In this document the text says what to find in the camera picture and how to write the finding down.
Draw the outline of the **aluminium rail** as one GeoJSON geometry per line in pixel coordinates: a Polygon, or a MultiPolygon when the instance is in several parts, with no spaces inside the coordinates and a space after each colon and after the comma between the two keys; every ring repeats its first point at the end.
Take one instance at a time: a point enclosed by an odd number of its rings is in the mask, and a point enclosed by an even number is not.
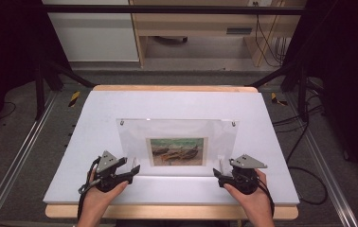
{"type": "Polygon", "coordinates": [[[302,127],[300,139],[304,141],[307,151],[309,151],[312,162],[316,168],[319,179],[326,187],[328,199],[331,201],[337,216],[344,227],[358,227],[358,220],[352,211],[349,202],[341,189],[340,184],[335,178],[329,163],[325,160],[322,149],[319,147],[313,136],[310,126],[312,121],[310,116],[323,110],[322,103],[318,95],[308,95],[302,102],[302,109],[307,112],[307,120],[297,119],[297,124],[302,127]]]}
{"type": "Polygon", "coordinates": [[[0,116],[0,209],[8,197],[26,158],[52,109],[56,92],[48,94],[45,113],[36,120],[32,95],[8,95],[0,116]]]}

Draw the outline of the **wooden desk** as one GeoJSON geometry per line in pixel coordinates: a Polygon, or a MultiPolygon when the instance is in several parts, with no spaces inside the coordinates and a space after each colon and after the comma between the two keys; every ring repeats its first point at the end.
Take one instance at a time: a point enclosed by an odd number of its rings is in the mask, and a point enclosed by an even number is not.
{"type": "MultiPolygon", "coordinates": [[[[307,0],[129,0],[132,6],[216,6],[303,8],[307,0]]],[[[255,66],[261,66],[269,43],[275,38],[291,38],[298,24],[297,15],[241,14],[161,14],[135,13],[138,37],[229,36],[245,40],[255,66]],[[250,35],[226,35],[228,27],[252,27],[250,35]]]]}

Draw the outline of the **grey plate on desk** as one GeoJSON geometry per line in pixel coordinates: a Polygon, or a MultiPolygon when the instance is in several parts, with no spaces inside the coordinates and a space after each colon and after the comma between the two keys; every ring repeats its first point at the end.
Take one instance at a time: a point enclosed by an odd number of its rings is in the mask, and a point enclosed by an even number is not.
{"type": "Polygon", "coordinates": [[[250,35],[252,31],[252,27],[228,27],[226,35],[250,35]]]}

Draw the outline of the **person's left hand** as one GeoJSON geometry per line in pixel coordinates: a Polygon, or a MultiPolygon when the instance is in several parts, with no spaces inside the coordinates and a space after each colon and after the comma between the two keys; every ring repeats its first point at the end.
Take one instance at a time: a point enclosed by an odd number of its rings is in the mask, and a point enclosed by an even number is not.
{"type": "Polygon", "coordinates": [[[102,192],[97,188],[89,189],[83,201],[79,220],[101,220],[110,203],[124,191],[127,185],[127,182],[122,182],[109,192],[102,192]]]}

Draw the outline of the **black metal stand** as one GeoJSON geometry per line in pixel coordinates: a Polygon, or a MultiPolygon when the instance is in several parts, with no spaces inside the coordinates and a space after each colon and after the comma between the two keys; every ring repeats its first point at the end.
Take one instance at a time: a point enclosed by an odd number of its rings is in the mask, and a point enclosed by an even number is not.
{"type": "Polygon", "coordinates": [[[60,91],[63,87],[60,75],[65,75],[87,88],[94,88],[96,86],[96,83],[80,77],[71,69],[63,67],[54,61],[40,62],[34,70],[37,102],[37,113],[35,117],[36,120],[38,120],[45,113],[44,82],[48,84],[52,91],[60,91]]]}
{"type": "Polygon", "coordinates": [[[307,71],[301,63],[291,61],[278,70],[270,73],[268,76],[265,76],[262,79],[259,79],[251,84],[248,84],[248,87],[259,88],[263,84],[278,78],[279,76],[284,76],[285,79],[280,84],[280,89],[283,92],[290,92],[296,85],[297,89],[297,113],[301,117],[303,122],[308,121],[308,111],[306,103],[306,90],[307,90],[307,71]]]}

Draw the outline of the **black horizontal metal bar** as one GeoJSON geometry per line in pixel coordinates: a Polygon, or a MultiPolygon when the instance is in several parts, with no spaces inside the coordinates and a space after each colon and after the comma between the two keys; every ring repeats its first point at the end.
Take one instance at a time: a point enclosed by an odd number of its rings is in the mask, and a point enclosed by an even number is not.
{"type": "Polygon", "coordinates": [[[42,5],[55,13],[161,13],[161,14],[244,14],[303,15],[305,8],[216,7],[216,6],[121,6],[121,5],[42,5]]]}

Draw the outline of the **person's right hand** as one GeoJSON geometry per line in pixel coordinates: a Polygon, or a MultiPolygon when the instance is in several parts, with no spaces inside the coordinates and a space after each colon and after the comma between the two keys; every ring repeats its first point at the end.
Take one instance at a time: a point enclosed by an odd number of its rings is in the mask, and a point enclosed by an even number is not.
{"type": "Polygon", "coordinates": [[[262,189],[257,189],[253,194],[244,195],[237,188],[226,184],[224,188],[241,205],[249,221],[273,220],[271,202],[262,189]]]}

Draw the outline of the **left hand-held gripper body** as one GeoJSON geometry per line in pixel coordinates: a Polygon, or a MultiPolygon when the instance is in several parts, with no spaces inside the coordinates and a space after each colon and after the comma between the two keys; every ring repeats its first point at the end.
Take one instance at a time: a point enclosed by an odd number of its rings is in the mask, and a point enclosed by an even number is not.
{"type": "Polygon", "coordinates": [[[79,188],[79,192],[85,193],[93,186],[102,192],[112,190],[117,185],[116,170],[119,165],[120,161],[104,150],[91,165],[86,183],[79,188]]]}

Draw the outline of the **painting print of boats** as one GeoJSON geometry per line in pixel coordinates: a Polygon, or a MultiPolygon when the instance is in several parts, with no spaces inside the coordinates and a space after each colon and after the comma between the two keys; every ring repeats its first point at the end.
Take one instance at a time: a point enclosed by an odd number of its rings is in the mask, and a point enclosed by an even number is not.
{"type": "Polygon", "coordinates": [[[207,155],[206,137],[148,138],[152,166],[203,166],[207,155]]]}

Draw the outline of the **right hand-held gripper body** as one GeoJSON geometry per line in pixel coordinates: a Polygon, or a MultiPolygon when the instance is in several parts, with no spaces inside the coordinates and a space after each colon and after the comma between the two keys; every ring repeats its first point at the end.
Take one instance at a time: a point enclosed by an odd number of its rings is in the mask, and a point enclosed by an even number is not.
{"type": "Polygon", "coordinates": [[[232,176],[235,187],[245,195],[253,194],[259,186],[257,168],[266,168],[267,164],[249,156],[241,155],[236,159],[230,159],[232,165],[232,176]]]}

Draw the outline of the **white cabinet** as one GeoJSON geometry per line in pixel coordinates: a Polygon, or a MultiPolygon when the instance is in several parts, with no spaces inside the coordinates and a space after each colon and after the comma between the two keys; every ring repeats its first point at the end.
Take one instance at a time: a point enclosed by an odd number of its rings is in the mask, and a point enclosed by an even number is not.
{"type": "Polygon", "coordinates": [[[130,13],[49,13],[69,61],[138,61],[130,13]]]}

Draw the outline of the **black curtain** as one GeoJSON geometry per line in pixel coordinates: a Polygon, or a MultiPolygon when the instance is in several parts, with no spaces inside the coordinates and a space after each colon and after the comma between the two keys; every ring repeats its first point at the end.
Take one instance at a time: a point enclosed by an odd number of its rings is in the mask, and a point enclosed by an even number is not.
{"type": "Polygon", "coordinates": [[[324,83],[324,98],[358,162],[358,0],[307,0],[285,61],[301,61],[324,83]]]}
{"type": "Polygon", "coordinates": [[[48,61],[70,65],[48,14],[35,9],[42,3],[0,0],[0,112],[7,92],[35,80],[37,68],[51,89],[63,87],[58,73],[45,67],[48,61]]]}

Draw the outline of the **clear acrylic picture frame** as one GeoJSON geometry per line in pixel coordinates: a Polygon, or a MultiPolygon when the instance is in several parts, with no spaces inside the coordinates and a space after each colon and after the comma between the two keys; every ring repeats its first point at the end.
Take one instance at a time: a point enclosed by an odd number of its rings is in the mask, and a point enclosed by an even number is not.
{"type": "Polygon", "coordinates": [[[233,119],[121,119],[117,122],[123,153],[142,176],[210,176],[233,153],[240,122],[233,119]],[[206,137],[203,166],[152,166],[148,138],[206,137]]]}

